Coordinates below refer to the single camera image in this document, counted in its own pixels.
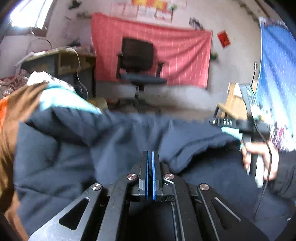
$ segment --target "brown cloth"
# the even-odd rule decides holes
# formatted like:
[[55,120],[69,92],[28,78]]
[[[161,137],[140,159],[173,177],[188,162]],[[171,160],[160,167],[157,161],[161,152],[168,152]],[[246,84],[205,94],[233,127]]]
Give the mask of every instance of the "brown cloth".
[[38,107],[46,86],[47,83],[24,86],[0,101],[0,209],[23,240],[29,237],[16,214],[19,201],[13,186],[15,145],[19,122],[29,118]]

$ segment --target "curtain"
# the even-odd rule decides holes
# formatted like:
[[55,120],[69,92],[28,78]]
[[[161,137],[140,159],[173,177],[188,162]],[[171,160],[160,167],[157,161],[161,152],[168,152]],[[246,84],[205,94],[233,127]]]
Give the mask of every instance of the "curtain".
[[279,150],[296,149],[296,41],[281,21],[260,18],[261,67],[256,90],[259,107]]
[[[126,21],[102,13],[92,16],[92,41],[97,54],[96,80],[116,79],[122,37],[151,42],[156,61],[164,62],[161,77],[168,85],[207,86],[212,32]],[[155,75],[156,65],[151,74]]]

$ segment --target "chair backrest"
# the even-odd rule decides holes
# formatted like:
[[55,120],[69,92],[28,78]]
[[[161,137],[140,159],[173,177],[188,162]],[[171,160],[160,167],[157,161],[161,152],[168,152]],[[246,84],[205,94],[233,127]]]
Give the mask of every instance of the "chair backrest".
[[123,38],[121,68],[128,72],[150,70],[153,65],[154,47],[152,43],[138,39]]

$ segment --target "chair seat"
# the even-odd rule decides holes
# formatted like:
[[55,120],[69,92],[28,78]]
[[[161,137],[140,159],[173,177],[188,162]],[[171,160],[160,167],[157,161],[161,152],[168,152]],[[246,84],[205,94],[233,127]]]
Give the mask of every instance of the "chair seat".
[[120,74],[122,80],[127,80],[133,85],[146,85],[146,84],[165,84],[166,79],[155,77],[148,74],[126,73]]

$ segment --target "triangular cutout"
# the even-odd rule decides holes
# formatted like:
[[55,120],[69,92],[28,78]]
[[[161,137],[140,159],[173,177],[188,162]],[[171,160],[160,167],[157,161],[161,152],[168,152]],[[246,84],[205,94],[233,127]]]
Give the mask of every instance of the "triangular cutout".
[[78,227],[80,219],[89,203],[88,198],[82,199],[74,208],[72,208],[65,216],[63,216],[59,223],[71,230],[75,230]]
[[230,229],[240,222],[240,218],[236,216],[224,203],[214,197],[212,200],[218,218],[224,229]]

